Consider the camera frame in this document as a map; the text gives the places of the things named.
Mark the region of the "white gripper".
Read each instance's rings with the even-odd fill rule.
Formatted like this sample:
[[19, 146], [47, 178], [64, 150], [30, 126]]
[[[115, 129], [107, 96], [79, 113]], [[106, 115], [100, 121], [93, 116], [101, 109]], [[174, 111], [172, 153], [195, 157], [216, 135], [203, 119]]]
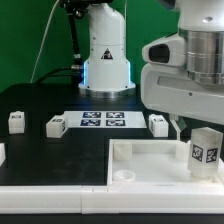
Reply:
[[196, 83], [178, 67], [146, 64], [141, 100], [148, 109], [170, 114], [178, 141], [186, 128], [181, 116], [224, 125], [224, 86]]

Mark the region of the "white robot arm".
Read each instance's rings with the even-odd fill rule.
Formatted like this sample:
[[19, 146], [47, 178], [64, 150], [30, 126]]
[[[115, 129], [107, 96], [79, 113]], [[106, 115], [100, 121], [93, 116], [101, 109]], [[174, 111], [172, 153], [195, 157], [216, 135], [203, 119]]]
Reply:
[[90, 54], [81, 60], [83, 94], [130, 92], [126, 54], [145, 61], [140, 93], [148, 109], [224, 125], [224, 0], [134, 0], [125, 19], [113, 0], [60, 0], [72, 19], [89, 16]]

